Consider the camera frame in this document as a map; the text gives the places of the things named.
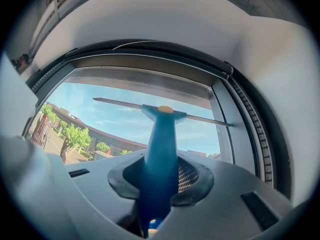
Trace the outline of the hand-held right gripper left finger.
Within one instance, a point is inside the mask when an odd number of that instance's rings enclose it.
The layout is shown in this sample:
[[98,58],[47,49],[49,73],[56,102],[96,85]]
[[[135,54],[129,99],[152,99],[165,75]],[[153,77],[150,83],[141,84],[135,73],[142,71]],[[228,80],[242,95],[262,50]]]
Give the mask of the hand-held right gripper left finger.
[[67,164],[81,200],[73,205],[86,236],[145,236],[139,211],[139,179],[145,150]]

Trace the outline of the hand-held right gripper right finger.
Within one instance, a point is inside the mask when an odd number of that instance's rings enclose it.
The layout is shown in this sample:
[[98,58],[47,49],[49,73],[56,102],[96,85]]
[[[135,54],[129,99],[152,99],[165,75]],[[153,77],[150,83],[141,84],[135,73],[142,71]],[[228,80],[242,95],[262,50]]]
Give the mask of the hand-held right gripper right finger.
[[[184,152],[185,158],[210,169],[213,187],[192,206],[172,208],[162,224],[162,240],[283,240],[307,204],[298,206],[246,169]],[[242,196],[253,193],[277,219],[264,230]]]

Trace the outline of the casement window glass pane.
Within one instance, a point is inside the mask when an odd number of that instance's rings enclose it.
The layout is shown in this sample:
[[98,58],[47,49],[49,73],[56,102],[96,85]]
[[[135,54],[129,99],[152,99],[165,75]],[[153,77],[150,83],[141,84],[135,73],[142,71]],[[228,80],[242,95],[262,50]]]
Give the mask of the casement window glass pane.
[[35,94],[38,103],[24,135],[31,140],[42,116],[48,116],[53,125],[43,147],[45,151],[60,154],[67,126],[88,128],[89,146],[72,148],[67,153],[69,164],[119,157],[148,147],[154,123],[140,109],[94,98],[168,106],[188,115],[230,124],[226,127],[186,118],[175,126],[180,152],[206,157],[221,154],[223,145],[229,144],[231,131],[237,127],[234,119],[223,114],[210,84],[146,69],[67,65]]

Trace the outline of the blue squeegee with yellow button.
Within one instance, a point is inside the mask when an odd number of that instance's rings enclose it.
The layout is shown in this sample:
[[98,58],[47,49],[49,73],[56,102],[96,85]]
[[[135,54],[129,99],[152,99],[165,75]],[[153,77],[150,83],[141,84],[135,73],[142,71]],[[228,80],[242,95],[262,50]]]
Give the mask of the blue squeegee with yellow button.
[[229,123],[190,115],[169,106],[140,105],[102,97],[95,97],[94,101],[139,109],[153,121],[147,149],[143,158],[137,160],[139,169],[134,175],[137,184],[130,184],[124,177],[123,173],[130,164],[121,164],[108,175],[109,184],[119,196],[137,201],[137,217],[143,237],[157,231],[172,207],[193,206],[208,195],[214,185],[213,174],[206,166],[197,163],[189,164],[196,172],[193,184],[179,192],[176,125],[185,119],[224,127],[230,127]]

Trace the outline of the thick forked street tree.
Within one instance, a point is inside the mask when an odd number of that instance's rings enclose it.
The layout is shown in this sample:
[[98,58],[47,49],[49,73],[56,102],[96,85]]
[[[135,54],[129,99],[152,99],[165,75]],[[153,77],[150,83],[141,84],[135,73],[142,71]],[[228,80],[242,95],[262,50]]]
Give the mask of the thick forked street tree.
[[89,136],[89,129],[85,127],[75,127],[74,124],[67,126],[63,130],[64,141],[60,150],[60,158],[62,163],[67,161],[67,154],[72,148],[85,149],[91,143],[91,137]]

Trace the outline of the red street sign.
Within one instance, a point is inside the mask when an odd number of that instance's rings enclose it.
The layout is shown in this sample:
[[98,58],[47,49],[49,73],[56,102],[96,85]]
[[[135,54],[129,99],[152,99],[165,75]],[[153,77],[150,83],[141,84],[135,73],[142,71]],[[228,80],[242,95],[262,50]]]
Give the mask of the red street sign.
[[53,123],[54,122],[47,115],[43,115],[32,133],[31,142],[43,148]]

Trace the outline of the black window frame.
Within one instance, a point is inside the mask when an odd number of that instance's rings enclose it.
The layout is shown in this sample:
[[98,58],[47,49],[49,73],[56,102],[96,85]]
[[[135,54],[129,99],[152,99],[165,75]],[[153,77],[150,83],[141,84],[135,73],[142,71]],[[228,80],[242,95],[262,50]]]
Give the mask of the black window frame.
[[227,61],[172,42],[142,39],[111,40],[72,49],[53,60],[44,69],[38,69],[32,73],[27,78],[26,84],[33,93],[37,93],[43,84],[56,75],[72,59],[83,59],[89,55],[94,57],[117,55],[121,52],[139,56],[158,55],[161,59],[172,59],[178,63],[195,66],[196,69],[190,73],[190,79],[193,81],[208,81],[215,76],[226,80],[232,87],[239,86],[242,91],[241,97],[246,97],[252,102],[252,108],[258,113],[258,117],[262,121],[262,128],[266,132],[271,148],[271,160],[274,162],[275,187],[287,198],[291,198],[293,184],[290,156],[280,124],[258,89]]

